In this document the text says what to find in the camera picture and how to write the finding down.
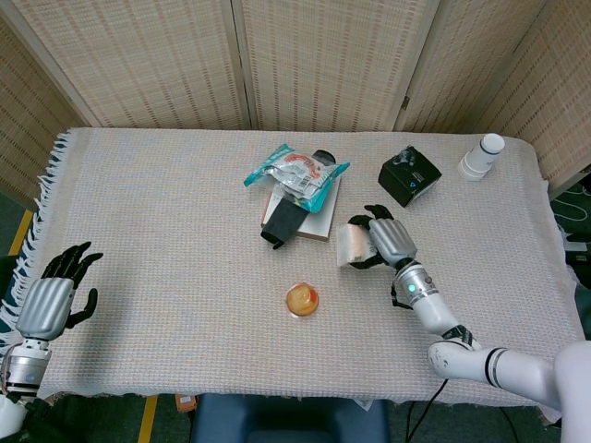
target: beige room divider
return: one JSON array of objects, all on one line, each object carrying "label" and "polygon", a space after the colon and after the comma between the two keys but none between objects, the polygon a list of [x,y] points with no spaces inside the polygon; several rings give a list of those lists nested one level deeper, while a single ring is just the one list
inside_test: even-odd
[{"label": "beige room divider", "polygon": [[12,4],[100,126],[249,127],[229,2]]},{"label": "beige room divider", "polygon": [[530,142],[556,197],[591,167],[591,2],[552,1],[491,91],[476,132]]},{"label": "beige room divider", "polygon": [[91,125],[497,131],[535,146],[554,194],[591,162],[590,8],[579,0],[0,3]]},{"label": "beige room divider", "polygon": [[259,129],[391,131],[438,2],[233,5]]},{"label": "beige room divider", "polygon": [[0,18],[0,190],[27,208],[55,136],[83,120]]}]

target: white tablecloth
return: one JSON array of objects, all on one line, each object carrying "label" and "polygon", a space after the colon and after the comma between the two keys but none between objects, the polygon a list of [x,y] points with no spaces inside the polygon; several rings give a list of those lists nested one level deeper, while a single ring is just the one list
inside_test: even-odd
[{"label": "white tablecloth", "polygon": [[[336,227],[372,203],[404,223],[417,258],[483,345],[551,359],[582,331],[536,156],[507,138],[494,170],[468,183],[455,167],[479,138],[74,129],[43,200],[31,275],[67,246],[91,240],[104,258],[90,268],[75,306],[91,287],[100,299],[92,319],[52,343],[40,394],[431,397],[441,382],[427,361],[436,337],[412,311],[392,307],[392,270],[336,268]],[[268,191],[242,182],[284,142],[351,162],[329,243],[296,238],[273,251],[259,237]],[[378,174],[408,144],[442,178],[403,209]],[[284,303],[298,281],[320,294],[318,311],[305,319],[290,317]],[[440,400],[531,404],[460,380]]]}]

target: small black device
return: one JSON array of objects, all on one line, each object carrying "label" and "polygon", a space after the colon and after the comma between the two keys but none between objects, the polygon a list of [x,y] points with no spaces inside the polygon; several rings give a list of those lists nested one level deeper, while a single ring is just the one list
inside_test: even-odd
[{"label": "small black device", "polygon": [[378,182],[406,207],[441,177],[441,172],[413,146],[407,146],[381,166]]}]

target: plastic food package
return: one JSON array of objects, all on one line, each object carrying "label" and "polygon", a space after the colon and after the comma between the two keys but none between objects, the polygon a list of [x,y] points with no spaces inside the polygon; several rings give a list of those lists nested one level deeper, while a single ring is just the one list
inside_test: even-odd
[{"label": "plastic food package", "polygon": [[331,190],[332,182],[342,174],[350,163],[325,165],[310,155],[295,152],[283,144],[244,181],[250,186],[261,178],[274,178],[281,190],[293,196],[294,202],[307,210],[317,213]]}]

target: robotic arm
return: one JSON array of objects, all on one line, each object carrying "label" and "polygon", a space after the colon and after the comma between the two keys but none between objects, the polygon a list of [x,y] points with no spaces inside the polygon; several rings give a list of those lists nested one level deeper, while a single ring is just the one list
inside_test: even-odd
[{"label": "robotic arm", "polygon": [[506,348],[487,348],[474,339],[445,304],[432,278],[415,260],[416,246],[403,225],[380,206],[366,206],[376,219],[355,216],[350,223],[365,227],[379,253],[371,264],[396,269],[392,302],[397,292],[409,300],[421,324],[439,335],[428,349],[428,360],[443,378],[465,378],[489,383],[527,399],[562,411],[562,441],[578,443],[591,436],[591,341],[566,346],[554,364]]},{"label": "robotic arm", "polygon": [[27,405],[37,396],[52,352],[49,342],[64,329],[72,329],[90,318],[97,305],[98,292],[91,289],[84,309],[71,314],[74,294],[89,266],[103,254],[82,259],[90,242],[70,247],[54,258],[42,277],[30,287],[17,322],[24,342],[8,349],[2,361],[0,383],[0,438],[20,430]]}]

